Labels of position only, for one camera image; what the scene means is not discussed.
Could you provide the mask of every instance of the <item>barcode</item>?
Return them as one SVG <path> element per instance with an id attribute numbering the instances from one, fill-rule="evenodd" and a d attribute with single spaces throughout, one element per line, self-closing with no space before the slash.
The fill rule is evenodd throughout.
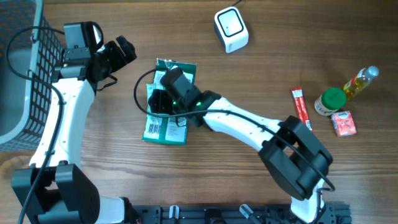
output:
<path id="1" fill-rule="evenodd" d="M 157 124 L 150 124 L 150 125 L 149 125 L 148 133 L 151 133 L 151 134 L 154 134 L 154 133 L 159 134 L 159 133 L 160 133 L 160 125 L 157 125 Z"/>
<path id="2" fill-rule="evenodd" d="M 310 124 L 309 120 L 305 121 L 305 125 L 307 125 L 307 128 L 312 131 L 311 124 Z"/>

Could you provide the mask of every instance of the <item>pink package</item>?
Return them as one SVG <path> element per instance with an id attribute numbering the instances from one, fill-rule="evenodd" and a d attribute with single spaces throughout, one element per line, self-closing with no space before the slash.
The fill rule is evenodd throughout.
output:
<path id="1" fill-rule="evenodd" d="M 354 124 L 351 112 L 336 112 L 331 115 L 331 120 L 336 129 L 336 134 L 340 136 L 350 136 L 356 133 L 356 128 Z"/>

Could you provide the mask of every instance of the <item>green box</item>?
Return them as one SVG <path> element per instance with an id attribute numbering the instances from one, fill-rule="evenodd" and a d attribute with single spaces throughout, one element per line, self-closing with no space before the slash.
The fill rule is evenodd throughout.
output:
<path id="1" fill-rule="evenodd" d="M 172 69 L 179 67 L 183 70 L 184 75 L 193 84 L 195 81 L 195 74 L 197 71 L 197 65 L 191 63 L 176 62 L 173 60 L 156 60 L 156 68 L 168 68 Z M 147 100 L 152 95 L 152 91 L 155 89 L 164 90 L 164 87 L 160 84 L 160 78 L 165 72 L 155 72 L 154 83 L 147 84 Z M 186 145 L 187 142 L 187 120 L 185 118 L 178 119 L 178 127 L 175 123 L 175 118 L 156 118 L 147 115 L 147 122 L 145 125 L 144 134 L 142 134 L 142 140 L 156 142 L 160 144 L 172 144 L 172 145 Z"/>

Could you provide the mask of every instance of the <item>green bottle cap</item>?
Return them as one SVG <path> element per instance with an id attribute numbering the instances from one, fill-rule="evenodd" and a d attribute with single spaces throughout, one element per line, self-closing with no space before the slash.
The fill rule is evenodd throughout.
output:
<path id="1" fill-rule="evenodd" d="M 338 110 L 346 104 L 346 95 L 339 88 L 330 88 L 322 94 L 321 102 L 329 110 Z"/>

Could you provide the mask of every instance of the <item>wood grain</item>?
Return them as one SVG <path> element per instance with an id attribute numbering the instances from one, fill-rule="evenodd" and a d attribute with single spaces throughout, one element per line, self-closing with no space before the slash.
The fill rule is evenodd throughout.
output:
<path id="1" fill-rule="evenodd" d="M 254 150 L 204 128 L 191 127 L 186 146 L 141 140 L 146 116 L 132 99 L 140 75 L 157 57 L 197 63 L 196 84 L 268 118 L 295 115 L 290 88 L 302 86 L 315 135 L 334 157 L 329 202 L 351 205 L 355 223 L 398 222 L 398 15 L 396 1 L 246 1 L 239 10 L 249 29 L 245 48 L 224 53 L 213 30 L 230 1 L 49 4 L 54 28 L 96 21 L 106 41 L 124 35 L 138 59 L 98 93 L 88 113 L 81 164 L 100 194 L 136 205 L 290 203 Z M 336 137 L 330 118 L 313 102 L 341 87 L 363 67 L 380 76 L 349 102 L 358 134 Z M 145 103 L 145 85 L 138 90 Z M 29 152 L 0 154 L 0 222 L 15 223 L 21 206 L 11 187 Z"/>

